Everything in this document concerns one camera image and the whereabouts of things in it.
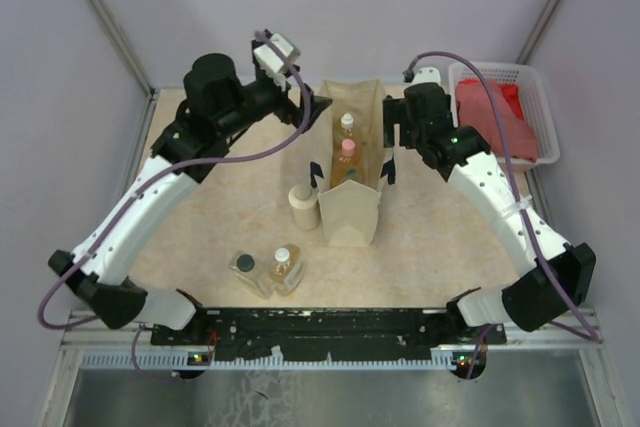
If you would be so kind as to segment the yellow liquid bottle white cap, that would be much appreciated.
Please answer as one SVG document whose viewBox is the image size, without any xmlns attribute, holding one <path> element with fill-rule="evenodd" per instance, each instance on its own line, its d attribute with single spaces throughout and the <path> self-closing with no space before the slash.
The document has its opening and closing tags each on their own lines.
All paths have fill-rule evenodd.
<svg viewBox="0 0 640 427">
<path fill-rule="evenodd" d="M 334 124 L 333 142 L 340 147 L 344 139 L 351 139 L 356 144 L 366 142 L 363 127 L 351 113 L 343 114 Z"/>
</svg>

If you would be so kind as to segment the beige canvas bag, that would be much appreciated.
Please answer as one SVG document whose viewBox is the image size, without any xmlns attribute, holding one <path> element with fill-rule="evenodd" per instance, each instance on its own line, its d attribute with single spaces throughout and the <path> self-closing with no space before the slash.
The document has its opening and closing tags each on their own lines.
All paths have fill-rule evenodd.
<svg viewBox="0 0 640 427">
<path fill-rule="evenodd" d="M 310 183 L 318 192 L 324 238 L 332 247 L 367 247 L 377 229 L 383 189 L 394 182 L 395 175 L 393 149 L 385 148 L 383 142 L 386 91 L 378 79 L 358 83 L 325 80 L 319 95 L 333 100 L 308 131 Z M 348 180 L 331 189 L 334 124 L 345 113 L 351 113 L 363 127 L 366 176 L 363 184 Z"/>
</svg>

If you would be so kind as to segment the pink cap orange bottle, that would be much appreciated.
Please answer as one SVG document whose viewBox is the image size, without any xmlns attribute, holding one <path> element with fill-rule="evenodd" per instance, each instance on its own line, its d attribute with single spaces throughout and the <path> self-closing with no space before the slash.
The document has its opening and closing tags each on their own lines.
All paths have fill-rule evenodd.
<svg viewBox="0 0 640 427">
<path fill-rule="evenodd" d="M 343 178 L 350 169 L 357 169 L 362 173 L 363 181 L 361 184 L 363 184 L 366 174 L 360 149 L 353 140 L 347 138 L 342 141 L 340 148 L 334 152 L 330 188 L 333 189 L 346 182 Z"/>
</svg>

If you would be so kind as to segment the clear jar teal lid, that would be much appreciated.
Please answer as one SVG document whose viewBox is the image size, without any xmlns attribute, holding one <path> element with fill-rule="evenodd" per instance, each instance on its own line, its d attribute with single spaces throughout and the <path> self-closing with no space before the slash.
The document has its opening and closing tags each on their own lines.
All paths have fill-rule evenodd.
<svg viewBox="0 0 640 427">
<path fill-rule="evenodd" d="M 343 178 L 344 181 L 351 180 L 354 182 L 361 183 L 363 181 L 362 173 L 357 169 L 350 169 L 345 173 Z"/>
</svg>

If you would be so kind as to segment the cream cylindrical bottle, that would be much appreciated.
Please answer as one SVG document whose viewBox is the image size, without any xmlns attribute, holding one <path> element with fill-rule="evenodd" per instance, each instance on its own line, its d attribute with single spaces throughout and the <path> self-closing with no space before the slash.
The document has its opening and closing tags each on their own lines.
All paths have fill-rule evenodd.
<svg viewBox="0 0 640 427">
<path fill-rule="evenodd" d="M 315 229 L 320 224 L 317 191 L 307 184 L 297 184 L 288 194 L 294 224 L 303 231 Z"/>
</svg>

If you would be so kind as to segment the amber bottle white cap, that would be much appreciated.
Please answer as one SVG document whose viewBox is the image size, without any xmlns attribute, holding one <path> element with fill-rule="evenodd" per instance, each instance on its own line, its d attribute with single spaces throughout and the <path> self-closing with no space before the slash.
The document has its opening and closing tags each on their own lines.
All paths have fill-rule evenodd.
<svg viewBox="0 0 640 427">
<path fill-rule="evenodd" d="M 299 246 L 287 243 L 277 248 L 268 269 L 268 276 L 281 296 L 291 294 L 299 285 L 305 272 Z"/>
</svg>

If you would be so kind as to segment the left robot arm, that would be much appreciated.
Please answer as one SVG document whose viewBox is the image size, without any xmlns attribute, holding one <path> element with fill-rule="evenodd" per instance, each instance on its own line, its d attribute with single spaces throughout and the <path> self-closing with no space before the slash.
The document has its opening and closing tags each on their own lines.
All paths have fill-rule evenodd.
<svg viewBox="0 0 640 427">
<path fill-rule="evenodd" d="M 141 287 L 129 277 L 141 249 L 167 215 L 220 164 L 234 163 L 231 145 L 264 117 L 273 114 L 295 132 L 276 146 L 239 157 L 263 159 L 293 143 L 308 130 L 330 102 L 316 100 L 301 84 L 302 103 L 289 98 L 287 79 L 300 77 L 297 51 L 285 53 L 265 43 L 253 51 L 256 78 L 240 83 L 233 60 L 224 54 L 198 58 L 184 77 L 185 99 L 173 121 L 153 143 L 136 180 L 102 223 L 72 251 L 57 250 L 48 265 L 58 279 L 37 310 L 40 324 L 53 295 L 67 286 L 111 329 L 131 322 L 161 325 L 184 342 L 201 341 L 208 320 L 195 300 L 178 290 Z"/>
</svg>

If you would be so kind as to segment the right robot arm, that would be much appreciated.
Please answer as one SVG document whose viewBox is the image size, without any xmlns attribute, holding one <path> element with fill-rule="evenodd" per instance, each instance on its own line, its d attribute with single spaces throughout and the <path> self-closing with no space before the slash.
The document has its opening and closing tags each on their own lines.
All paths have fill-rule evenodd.
<svg viewBox="0 0 640 427">
<path fill-rule="evenodd" d="M 456 127 L 450 97 L 436 83 L 407 87 L 383 102 L 388 147 L 416 150 L 422 161 L 471 201 L 488 222 L 518 275 L 508 286 L 477 288 L 452 299 L 448 334 L 470 342 L 485 324 L 512 322 L 533 332 L 586 298 L 596 255 L 571 244 L 511 186 L 489 144 L 471 126 Z"/>
</svg>

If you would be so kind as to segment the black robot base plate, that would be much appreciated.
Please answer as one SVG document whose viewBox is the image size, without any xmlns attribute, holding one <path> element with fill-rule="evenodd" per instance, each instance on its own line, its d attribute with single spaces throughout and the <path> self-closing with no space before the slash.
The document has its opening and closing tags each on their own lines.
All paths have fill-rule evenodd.
<svg viewBox="0 0 640 427">
<path fill-rule="evenodd" d="M 442 309 L 203 308 L 180 331 L 154 326 L 150 342 L 171 349 L 172 368 L 205 371 L 425 371 L 479 377 L 469 358 L 507 342 L 503 326 L 465 327 Z"/>
</svg>

